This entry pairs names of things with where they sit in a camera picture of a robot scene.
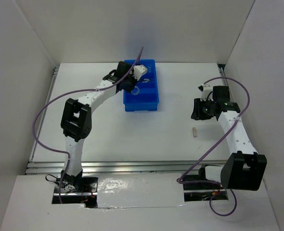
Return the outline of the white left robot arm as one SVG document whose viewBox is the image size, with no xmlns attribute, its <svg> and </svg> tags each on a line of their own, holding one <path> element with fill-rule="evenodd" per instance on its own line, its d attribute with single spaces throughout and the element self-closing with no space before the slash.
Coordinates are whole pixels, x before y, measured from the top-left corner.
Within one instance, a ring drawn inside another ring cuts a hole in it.
<svg viewBox="0 0 284 231">
<path fill-rule="evenodd" d="M 120 61 L 116 69 L 109 72 L 95 88 L 78 99 L 65 102 L 61 128 L 65 136 L 65 159 L 61 177 L 66 187 L 77 192 L 82 189 L 82 152 L 86 137 L 92 129 L 92 114 L 107 99 L 119 91 L 131 93 L 141 77 L 147 72 L 143 65 L 130 65 Z"/>
</svg>

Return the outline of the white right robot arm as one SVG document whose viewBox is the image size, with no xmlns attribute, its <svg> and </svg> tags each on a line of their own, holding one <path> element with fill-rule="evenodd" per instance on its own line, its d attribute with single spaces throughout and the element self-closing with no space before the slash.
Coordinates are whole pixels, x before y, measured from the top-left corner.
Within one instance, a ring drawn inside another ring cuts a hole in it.
<svg viewBox="0 0 284 231">
<path fill-rule="evenodd" d="M 240 108 L 230 99 L 227 86 L 199 86 L 201 97 L 194 100 L 193 120 L 216 118 L 226 137 L 230 156 L 224 166 L 206 165 L 198 176 L 198 184 L 207 189 L 214 182 L 226 189 L 257 191 L 267 165 L 265 155 L 259 154 L 244 128 Z"/>
</svg>

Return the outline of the white front cover board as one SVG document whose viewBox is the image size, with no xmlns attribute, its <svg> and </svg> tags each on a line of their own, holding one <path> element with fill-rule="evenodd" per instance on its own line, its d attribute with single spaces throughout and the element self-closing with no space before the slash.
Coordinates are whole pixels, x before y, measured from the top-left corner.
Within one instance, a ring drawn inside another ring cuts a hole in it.
<svg viewBox="0 0 284 231">
<path fill-rule="evenodd" d="M 179 173 L 101 174 L 97 208 L 148 208 L 184 206 Z"/>
</svg>

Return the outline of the aluminium table frame rail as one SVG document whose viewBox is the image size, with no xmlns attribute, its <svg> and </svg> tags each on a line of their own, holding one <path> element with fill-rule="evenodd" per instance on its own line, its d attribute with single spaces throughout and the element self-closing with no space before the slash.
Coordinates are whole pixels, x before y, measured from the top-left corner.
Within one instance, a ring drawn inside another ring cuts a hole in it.
<svg viewBox="0 0 284 231">
<path fill-rule="evenodd" d="M 97 86 L 117 63 L 62 63 L 54 74 L 49 98 L 84 87 Z M 92 116 L 92 130 L 83 146 L 84 174 L 103 172 L 145 172 L 187 170 L 222 135 L 215 118 L 191 119 L 198 86 L 220 76 L 216 63 L 156 63 L 159 106 L 154 112 L 125 112 L 123 93 L 109 98 Z M 52 103 L 41 123 L 39 140 L 64 150 L 60 127 L 67 98 Z M 197 129 L 193 137 L 192 128 Z M 59 174 L 65 155 L 39 145 L 33 148 L 26 174 Z"/>
</svg>

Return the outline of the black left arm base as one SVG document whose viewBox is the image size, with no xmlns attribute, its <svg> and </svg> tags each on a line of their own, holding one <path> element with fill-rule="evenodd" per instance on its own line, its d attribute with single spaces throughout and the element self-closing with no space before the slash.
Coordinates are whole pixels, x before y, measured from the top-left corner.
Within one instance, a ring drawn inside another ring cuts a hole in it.
<svg viewBox="0 0 284 231">
<path fill-rule="evenodd" d="M 84 204 L 86 208 L 96 208 L 98 177 L 83 177 L 76 186 L 63 181 L 59 187 L 60 178 L 47 174 L 45 180 L 54 184 L 52 204 Z"/>
</svg>

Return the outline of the blue compartment storage bin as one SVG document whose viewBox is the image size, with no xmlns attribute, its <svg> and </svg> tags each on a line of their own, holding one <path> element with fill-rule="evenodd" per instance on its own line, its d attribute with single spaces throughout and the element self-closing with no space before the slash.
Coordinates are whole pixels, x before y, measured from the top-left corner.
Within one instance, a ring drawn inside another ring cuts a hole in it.
<svg viewBox="0 0 284 231">
<path fill-rule="evenodd" d="M 123 92 L 123 103 L 126 112 L 134 111 L 157 111 L 159 104 L 159 90 L 156 72 L 156 62 L 154 59 L 141 59 L 139 64 L 144 65 L 148 72 L 142 76 L 136 86 L 140 88 L 138 95 Z M 144 78 L 151 78 L 153 82 L 142 83 Z"/>
</svg>

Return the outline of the white eraser block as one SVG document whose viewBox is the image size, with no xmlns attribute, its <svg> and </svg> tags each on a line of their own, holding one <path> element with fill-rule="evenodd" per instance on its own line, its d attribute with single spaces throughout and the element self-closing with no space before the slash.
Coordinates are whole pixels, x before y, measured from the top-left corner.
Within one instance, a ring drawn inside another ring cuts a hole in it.
<svg viewBox="0 0 284 231">
<path fill-rule="evenodd" d="M 192 132 L 193 132 L 193 137 L 197 137 L 198 134 L 197 134 L 197 129 L 195 127 L 192 128 Z"/>
</svg>

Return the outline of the clear tape roll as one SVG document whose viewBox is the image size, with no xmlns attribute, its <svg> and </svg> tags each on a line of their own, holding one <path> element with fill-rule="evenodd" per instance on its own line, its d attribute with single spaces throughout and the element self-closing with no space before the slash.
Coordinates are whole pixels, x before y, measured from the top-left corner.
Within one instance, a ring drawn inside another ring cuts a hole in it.
<svg viewBox="0 0 284 231">
<path fill-rule="evenodd" d="M 140 88 L 135 86 L 134 89 L 131 91 L 132 95 L 138 95 L 140 93 Z"/>
</svg>

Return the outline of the blue gel pen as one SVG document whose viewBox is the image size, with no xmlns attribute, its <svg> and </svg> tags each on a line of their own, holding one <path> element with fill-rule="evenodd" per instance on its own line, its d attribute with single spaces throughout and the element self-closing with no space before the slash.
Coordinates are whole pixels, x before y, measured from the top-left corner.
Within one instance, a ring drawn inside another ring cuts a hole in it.
<svg viewBox="0 0 284 231">
<path fill-rule="evenodd" d="M 141 80 L 142 83 L 149 83 L 149 82 L 153 82 L 153 79 L 151 78 L 144 78 Z"/>
</svg>

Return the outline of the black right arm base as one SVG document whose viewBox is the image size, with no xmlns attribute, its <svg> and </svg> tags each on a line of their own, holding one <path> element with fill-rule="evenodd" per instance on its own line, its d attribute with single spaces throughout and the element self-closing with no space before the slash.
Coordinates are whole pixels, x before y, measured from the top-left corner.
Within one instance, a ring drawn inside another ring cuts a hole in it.
<svg viewBox="0 0 284 231">
<path fill-rule="evenodd" d="M 190 173 L 183 178 L 183 181 L 188 181 L 183 184 L 185 202 L 209 201 L 213 196 L 215 196 L 213 200 L 228 199 L 225 189 L 218 184 L 206 182 L 210 181 L 205 176 L 206 166 L 202 165 L 198 172 Z"/>
</svg>

